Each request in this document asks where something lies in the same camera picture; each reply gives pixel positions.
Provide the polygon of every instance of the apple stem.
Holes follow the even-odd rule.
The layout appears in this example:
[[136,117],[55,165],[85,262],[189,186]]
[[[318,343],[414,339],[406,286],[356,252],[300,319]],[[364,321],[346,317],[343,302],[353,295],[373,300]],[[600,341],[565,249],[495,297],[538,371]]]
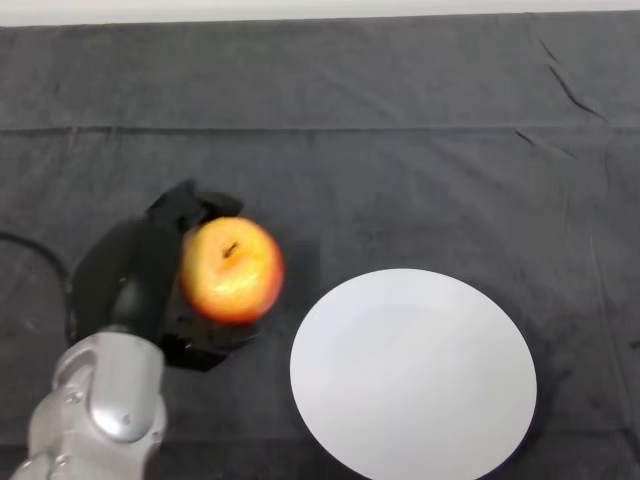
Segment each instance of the apple stem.
[[236,248],[238,248],[238,242],[233,242],[233,245],[225,250],[222,255],[224,256],[224,258],[229,258]]

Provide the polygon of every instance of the red apple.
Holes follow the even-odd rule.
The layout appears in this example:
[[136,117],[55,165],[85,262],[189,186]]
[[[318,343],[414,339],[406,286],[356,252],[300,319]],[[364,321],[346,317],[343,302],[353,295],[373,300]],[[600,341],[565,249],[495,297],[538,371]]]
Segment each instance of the red apple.
[[208,319],[256,321],[275,303],[283,280],[278,244],[246,218],[213,220],[185,243],[182,288],[193,308]]

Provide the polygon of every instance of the black cable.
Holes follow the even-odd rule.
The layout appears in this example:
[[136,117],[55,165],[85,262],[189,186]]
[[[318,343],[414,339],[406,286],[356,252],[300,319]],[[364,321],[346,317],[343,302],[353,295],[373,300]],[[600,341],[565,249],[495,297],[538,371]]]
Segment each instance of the black cable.
[[5,230],[0,230],[0,242],[12,243],[26,248],[27,250],[31,250],[32,252],[37,253],[53,268],[53,271],[60,282],[60,287],[62,288],[66,316],[68,317],[71,313],[71,302],[69,298],[71,294],[71,271],[64,260],[62,260],[62,257],[60,257],[51,248],[47,247],[44,243],[18,235],[17,233],[7,232]]

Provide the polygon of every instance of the white wall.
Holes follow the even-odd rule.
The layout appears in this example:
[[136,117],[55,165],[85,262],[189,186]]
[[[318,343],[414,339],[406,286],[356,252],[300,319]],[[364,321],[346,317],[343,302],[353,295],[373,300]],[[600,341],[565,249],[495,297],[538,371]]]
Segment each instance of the white wall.
[[640,0],[0,0],[0,25],[640,10]]

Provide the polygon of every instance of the round white plate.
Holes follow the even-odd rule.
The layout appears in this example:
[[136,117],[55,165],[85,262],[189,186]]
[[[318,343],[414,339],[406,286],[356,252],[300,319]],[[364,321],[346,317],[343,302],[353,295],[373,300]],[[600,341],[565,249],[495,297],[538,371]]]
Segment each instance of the round white plate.
[[451,277],[383,270],[325,295],[291,353],[318,442],[372,480],[473,480],[522,441],[536,375],[522,335]]

